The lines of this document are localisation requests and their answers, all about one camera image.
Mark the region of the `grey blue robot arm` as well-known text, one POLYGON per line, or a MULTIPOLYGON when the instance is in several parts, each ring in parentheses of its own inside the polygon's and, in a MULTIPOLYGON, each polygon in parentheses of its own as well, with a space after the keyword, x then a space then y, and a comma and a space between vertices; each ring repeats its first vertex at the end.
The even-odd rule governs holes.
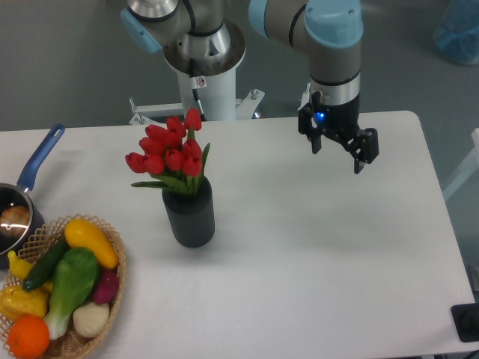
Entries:
MULTIPOLYGON (((248 18, 262 36, 308 59, 309 88, 299 132, 313 152, 322 138, 339 143, 359 173, 379 153, 375 129, 358 124, 361 37, 358 1, 250 1, 248 18)), ((184 109, 205 120, 235 120, 236 69, 245 38, 225 17, 223 1, 128 1, 120 13, 138 47, 161 52, 176 72, 184 109)))

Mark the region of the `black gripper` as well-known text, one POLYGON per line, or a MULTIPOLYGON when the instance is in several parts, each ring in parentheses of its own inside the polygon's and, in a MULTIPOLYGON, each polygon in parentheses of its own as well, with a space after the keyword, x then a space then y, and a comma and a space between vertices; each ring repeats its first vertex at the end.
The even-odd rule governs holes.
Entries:
POLYGON ((357 95, 349 102, 327 105, 321 92, 315 91, 298 113, 298 132, 311 143, 311 152, 317 154, 321 150, 321 136, 347 144, 347 152, 354 158, 354 174, 379 155, 377 130, 359 127, 359 99, 357 95))

